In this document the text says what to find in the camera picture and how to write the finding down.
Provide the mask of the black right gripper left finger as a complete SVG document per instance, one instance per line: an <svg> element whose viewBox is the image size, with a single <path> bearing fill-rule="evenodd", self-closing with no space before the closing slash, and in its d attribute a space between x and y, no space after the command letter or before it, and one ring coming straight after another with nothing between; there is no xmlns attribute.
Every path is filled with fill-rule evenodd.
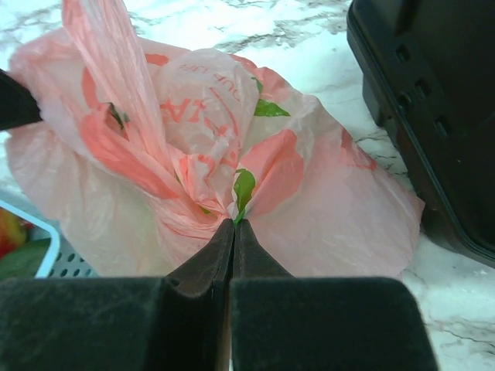
<svg viewBox="0 0 495 371"><path fill-rule="evenodd" d="M234 224L160 277L9 279L3 370L227 370Z"/></svg>

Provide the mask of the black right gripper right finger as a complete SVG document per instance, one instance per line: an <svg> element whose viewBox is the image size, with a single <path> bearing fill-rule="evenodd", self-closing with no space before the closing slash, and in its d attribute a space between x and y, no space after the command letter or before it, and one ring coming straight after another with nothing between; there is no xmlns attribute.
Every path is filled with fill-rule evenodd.
<svg viewBox="0 0 495 371"><path fill-rule="evenodd" d="M387 277L297 278L235 228L230 281L235 370L436 370L412 293Z"/></svg>

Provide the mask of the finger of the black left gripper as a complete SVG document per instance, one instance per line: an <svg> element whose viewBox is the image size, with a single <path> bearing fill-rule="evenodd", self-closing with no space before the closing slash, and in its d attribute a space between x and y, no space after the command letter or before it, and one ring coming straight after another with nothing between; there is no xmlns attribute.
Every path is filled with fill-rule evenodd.
<svg viewBox="0 0 495 371"><path fill-rule="evenodd" d="M29 90L4 70L0 76L0 128L7 131L42 120L40 109Z"/></svg>

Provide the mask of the pink plastic bag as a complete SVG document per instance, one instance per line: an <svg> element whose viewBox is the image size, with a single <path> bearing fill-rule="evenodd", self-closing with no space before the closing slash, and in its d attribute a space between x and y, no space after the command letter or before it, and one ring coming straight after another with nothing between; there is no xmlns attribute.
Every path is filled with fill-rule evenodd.
<svg viewBox="0 0 495 371"><path fill-rule="evenodd" d="M65 1L9 69L41 110L10 171L101 275L171 271L226 219L298 276L411 261L423 202L273 70L140 38L121 1Z"/></svg>

